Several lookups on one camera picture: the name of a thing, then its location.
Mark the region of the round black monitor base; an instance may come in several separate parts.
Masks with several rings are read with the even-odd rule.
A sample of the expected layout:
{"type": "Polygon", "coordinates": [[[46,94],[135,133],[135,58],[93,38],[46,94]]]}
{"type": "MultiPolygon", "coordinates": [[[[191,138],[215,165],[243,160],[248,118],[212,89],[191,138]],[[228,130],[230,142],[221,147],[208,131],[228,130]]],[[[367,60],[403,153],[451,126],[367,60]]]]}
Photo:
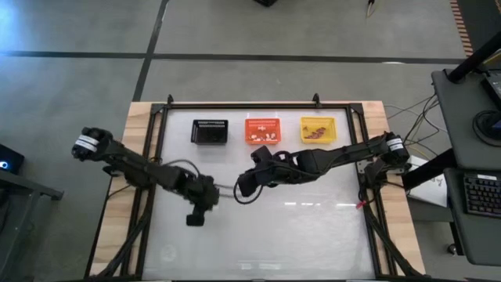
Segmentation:
{"type": "Polygon", "coordinates": [[[475,135],[490,146],[501,146],[501,111],[478,112],[472,121],[475,135]]]}

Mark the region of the orange plastic basket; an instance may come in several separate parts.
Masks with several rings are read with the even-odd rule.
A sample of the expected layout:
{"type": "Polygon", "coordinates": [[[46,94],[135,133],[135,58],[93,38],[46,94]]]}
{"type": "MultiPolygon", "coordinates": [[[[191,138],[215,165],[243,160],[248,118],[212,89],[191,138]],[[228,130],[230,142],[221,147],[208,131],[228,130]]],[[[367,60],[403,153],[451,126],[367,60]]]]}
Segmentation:
{"type": "Polygon", "coordinates": [[[281,128],[279,118],[248,118],[245,120],[245,141],[250,145],[275,145],[281,141],[281,128]],[[266,130],[260,131],[258,127],[265,126],[266,130]],[[276,139],[265,141],[266,136],[272,133],[276,134],[276,139]],[[252,140],[251,136],[256,135],[257,139],[252,140]]]}

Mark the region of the black device with blue light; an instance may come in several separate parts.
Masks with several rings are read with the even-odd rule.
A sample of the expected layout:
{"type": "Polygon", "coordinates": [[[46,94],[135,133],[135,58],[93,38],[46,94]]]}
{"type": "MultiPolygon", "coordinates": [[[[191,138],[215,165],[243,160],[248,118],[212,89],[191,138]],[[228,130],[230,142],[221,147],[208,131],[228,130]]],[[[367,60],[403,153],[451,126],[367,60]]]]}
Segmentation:
{"type": "Polygon", "coordinates": [[[0,170],[18,175],[24,162],[24,156],[15,150],[0,144],[0,170]]]}

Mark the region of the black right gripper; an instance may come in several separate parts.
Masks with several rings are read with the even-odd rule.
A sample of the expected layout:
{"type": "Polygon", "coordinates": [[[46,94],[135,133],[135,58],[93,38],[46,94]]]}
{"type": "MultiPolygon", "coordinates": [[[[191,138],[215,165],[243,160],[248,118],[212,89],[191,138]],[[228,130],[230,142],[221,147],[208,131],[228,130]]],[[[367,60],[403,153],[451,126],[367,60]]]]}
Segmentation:
{"type": "Polygon", "coordinates": [[[259,186],[277,186],[279,184],[293,184],[296,168],[293,155],[285,150],[272,154],[267,146],[255,150],[250,158],[255,164],[252,170],[254,181],[259,186]]]}

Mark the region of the black slanted pole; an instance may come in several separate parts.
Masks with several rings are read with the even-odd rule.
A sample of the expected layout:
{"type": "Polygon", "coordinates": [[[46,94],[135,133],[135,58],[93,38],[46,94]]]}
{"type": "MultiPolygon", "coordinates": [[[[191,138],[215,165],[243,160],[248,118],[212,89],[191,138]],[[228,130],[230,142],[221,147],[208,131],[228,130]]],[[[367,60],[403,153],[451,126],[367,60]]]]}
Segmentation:
{"type": "Polygon", "coordinates": [[[473,69],[483,64],[498,49],[501,49],[501,31],[486,42],[479,50],[464,60],[457,68],[447,74],[452,83],[457,83],[465,78],[473,69]]]}

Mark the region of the grey metal stand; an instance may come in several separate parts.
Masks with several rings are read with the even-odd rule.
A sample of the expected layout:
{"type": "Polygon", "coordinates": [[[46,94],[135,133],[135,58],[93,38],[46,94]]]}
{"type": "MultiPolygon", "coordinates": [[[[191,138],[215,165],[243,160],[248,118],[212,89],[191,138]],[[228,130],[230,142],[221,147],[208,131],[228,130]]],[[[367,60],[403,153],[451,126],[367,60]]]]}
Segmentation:
{"type": "Polygon", "coordinates": [[[41,196],[60,201],[63,192],[0,171],[0,282],[8,278],[41,196]]]}

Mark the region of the black desk beam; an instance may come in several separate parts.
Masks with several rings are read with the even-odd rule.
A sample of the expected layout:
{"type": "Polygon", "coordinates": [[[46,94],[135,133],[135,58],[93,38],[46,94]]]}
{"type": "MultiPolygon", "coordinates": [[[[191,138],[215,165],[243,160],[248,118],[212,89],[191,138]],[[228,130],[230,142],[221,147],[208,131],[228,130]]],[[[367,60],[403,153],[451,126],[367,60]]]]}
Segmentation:
{"type": "Polygon", "coordinates": [[[412,190],[415,187],[441,175],[447,168],[456,168],[457,162],[453,149],[448,149],[439,154],[430,161],[407,172],[402,177],[402,184],[405,191],[412,190]]]}

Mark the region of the grey desk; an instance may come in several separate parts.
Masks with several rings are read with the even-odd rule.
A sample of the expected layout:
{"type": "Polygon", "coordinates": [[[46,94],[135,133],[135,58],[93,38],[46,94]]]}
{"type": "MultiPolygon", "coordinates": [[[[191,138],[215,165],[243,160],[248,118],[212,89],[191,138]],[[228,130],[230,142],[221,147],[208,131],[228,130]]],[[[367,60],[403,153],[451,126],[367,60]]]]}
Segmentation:
{"type": "Polygon", "coordinates": [[[481,85],[485,76],[469,74],[451,82],[445,70],[431,73],[456,163],[470,170],[501,171],[501,147],[482,142],[473,130],[476,114],[497,107],[481,85]]]}
{"type": "Polygon", "coordinates": [[[448,189],[448,204],[456,229],[458,249],[467,260],[480,266],[501,266],[501,219],[466,213],[463,191],[465,173],[497,175],[487,172],[462,171],[447,168],[444,177],[448,189]]]}

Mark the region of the backlit computer keyboard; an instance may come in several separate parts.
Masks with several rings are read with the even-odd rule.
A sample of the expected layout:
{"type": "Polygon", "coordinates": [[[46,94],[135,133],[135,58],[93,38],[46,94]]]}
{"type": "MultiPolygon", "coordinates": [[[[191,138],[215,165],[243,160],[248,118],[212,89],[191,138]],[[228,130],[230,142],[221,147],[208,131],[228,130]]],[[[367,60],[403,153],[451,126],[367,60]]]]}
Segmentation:
{"type": "Polygon", "coordinates": [[[501,177],[465,173],[463,191],[467,214],[501,219],[501,177]]]}

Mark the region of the black aluminium table frame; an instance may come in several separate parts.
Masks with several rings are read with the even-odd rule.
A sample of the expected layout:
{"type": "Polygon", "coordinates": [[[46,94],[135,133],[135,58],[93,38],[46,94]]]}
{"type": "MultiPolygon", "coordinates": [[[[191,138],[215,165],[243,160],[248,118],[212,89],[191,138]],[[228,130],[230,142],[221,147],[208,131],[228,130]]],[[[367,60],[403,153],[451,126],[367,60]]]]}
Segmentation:
{"type": "Polygon", "coordinates": [[[170,280],[367,280],[384,279],[378,245],[396,261],[404,278],[414,269],[380,224],[380,198],[369,197],[356,163],[330,169],[316,181],[259,186],[243,197],[238,177],[255,167],[251,154],[267,146],[272,154],[308,149],[334,150],[370,137],[362,107],[350,103],[166,103],[146,104],[142,124],[127,125],[122,143],[160,165],[175,165],[214,178],[218,205],[196,214],[193,205],[159,185],[117,193],[106,208],[130,202],[128,230],[115,238],[116,255],[106,263],[94,258],[86,273],[93,281],[170,280]],[[332,117],[337,139],[303,143],[301,117],[332,117]],[[281,141],[250,145],[245,120],[279,118],[281,141]],[[228,141],[191,142],[193,120],[228,120],[228,141]],[[366,201],[360,209],[356,205],[366,201]],[[203,226],[187,226],[186,216],[204,215],[203,226]]]}

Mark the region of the white paper sheet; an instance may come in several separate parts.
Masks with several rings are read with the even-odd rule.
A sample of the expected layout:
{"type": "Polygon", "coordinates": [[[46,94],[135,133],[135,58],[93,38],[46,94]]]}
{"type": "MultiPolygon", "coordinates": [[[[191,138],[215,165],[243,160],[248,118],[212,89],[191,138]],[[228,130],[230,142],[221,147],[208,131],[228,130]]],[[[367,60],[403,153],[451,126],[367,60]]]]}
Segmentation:
{"type": "MultiPolygon", "coordinates": [[[[409,164],[409,170],[407,172],[412,171],[426,162],[428,162],[428,160],[411,155],[407,161],[409,164]]],[[[409,196],[413,199],[424,201],[428,204],[434,204],[443,208],[448,207],[448,189],[443,174],[426,181],[408,192],[409,196]]]]}

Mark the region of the black plastic basket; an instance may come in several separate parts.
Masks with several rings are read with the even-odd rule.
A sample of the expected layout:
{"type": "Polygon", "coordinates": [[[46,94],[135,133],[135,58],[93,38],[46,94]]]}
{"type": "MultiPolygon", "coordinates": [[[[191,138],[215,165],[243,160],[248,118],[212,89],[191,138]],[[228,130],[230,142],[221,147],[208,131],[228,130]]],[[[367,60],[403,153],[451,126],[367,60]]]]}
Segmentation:
{"type": "Polygon", "coordinates": [[[228,120],[193,120],[191,142],[196,145],[226,144],[228,130],[228,120]]]}

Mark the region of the yellow plastic basket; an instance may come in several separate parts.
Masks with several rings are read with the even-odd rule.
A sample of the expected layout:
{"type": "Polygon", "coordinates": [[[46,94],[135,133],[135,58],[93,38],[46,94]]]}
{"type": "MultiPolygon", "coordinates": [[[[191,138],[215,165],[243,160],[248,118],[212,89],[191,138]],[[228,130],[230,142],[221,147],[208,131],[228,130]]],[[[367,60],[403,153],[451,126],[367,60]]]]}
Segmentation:
{"type": "Polygon", "coordinates": [[[329,144],[337,139],[336,121],[334,117],[321,117],[321,116],[303,116],[300,123],[301,140],[303,143],[318,143],[329,144]],[[308,126],[308,131],[304,131],[303,127],[308,126]],[[319,129],[326,128],[324,134],[319,129]],[[320,132],[320,138],[315,139],[314,132],[320,132]],[[306,139],[306,136],[313,135],[312,139],[306,139]]]}

